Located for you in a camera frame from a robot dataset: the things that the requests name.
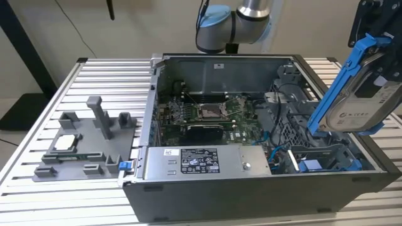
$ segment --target white wall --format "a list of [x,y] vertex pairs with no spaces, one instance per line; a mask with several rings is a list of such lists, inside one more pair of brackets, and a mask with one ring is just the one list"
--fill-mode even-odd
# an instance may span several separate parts
[[19,98],[24,93],[42,93],[42,90],[0,29],[0,98]]
[[[79,57],[94,57],[54,0],[10,0],[56,82],[64,80]],[[196,52],[198,0],[114,0],[111,21],[106,0],[59,0],[99,58],[150,57],[152,53]],[[211,4],[238,6],[238,0]],[[258,53],[261,45],[243,45]]]
[[350,29],[359,0],[274,0],[282,12],[269,53],[335,57],[345,62]]
[[[274,0],[283,7],[269,53],[337,57],[346,42],[358,0]],[[199,0],[114,0],[115,21],[106,0],[59,0],[99,58],[150,57],[159,52],[196,52],[194,44]],[[241,0],[213,0],[235,9]],[[60,84],[79,57],[94,57],[54,0],[10,0],[48,71]],[[259,53],[261,44],[241,45]]]

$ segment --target white label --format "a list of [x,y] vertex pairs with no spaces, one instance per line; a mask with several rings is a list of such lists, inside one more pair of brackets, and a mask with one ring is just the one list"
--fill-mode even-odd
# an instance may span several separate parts
[[180,149],[164,149],[163,155],[179,155],[179,150]]
[[225,68],[225,64],[214,64],[214,69],[223,69]]
[[330,117],[330,124],[338,130],[365,129],[367,121],[378,112],[385,102],[390,99],[401,84],[383,86],[373,98],[350,97],[349,100],[338,105],[335,114]]

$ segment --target green circuit board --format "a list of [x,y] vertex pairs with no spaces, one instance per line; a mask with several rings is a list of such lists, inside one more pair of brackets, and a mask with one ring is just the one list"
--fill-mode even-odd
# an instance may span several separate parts
[[214,145],[251,145],[262,139],[262,128],[255,118],[251,100],[241,95],[229,96],[223,103],[184,104],[175,101],[168,110],[159,111],[163,146],[182,145],[186,127],[191,125],[219,125],[223,127],[222,140]]

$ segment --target barcode sticker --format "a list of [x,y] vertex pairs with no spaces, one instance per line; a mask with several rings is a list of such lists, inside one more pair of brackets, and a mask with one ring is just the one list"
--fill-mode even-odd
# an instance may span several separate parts
[[223,69],[225,68],[225,64],[214,64],[214,69]]
[[179,149],[164,149],[163,155],[179,155]]

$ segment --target aluminum extrusion table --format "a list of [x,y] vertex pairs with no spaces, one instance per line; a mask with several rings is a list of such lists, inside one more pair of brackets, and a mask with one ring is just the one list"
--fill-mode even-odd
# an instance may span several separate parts
[[[339,63],[326,58],[306,58],[306,61],[330,85]],[[132,154],[136,154],[150,79],[150,59],[88,59],[86,63],[76,63],[0,172],[0,226],[147,225],[138,222],[116,179],[35,183],[31,177],[60,127],[62,112],[75,111],[80,118],[94,118],[86,105],[90,95],[102,96],[102,107],[111,117],[124,111],[138,118],[132,142]],[[387,117],[383,129],[371,137],[402,170],[402,120],[395,114]],[[381,192],[361,195],[337,214],[175,225],[402,225],[402,178]]]

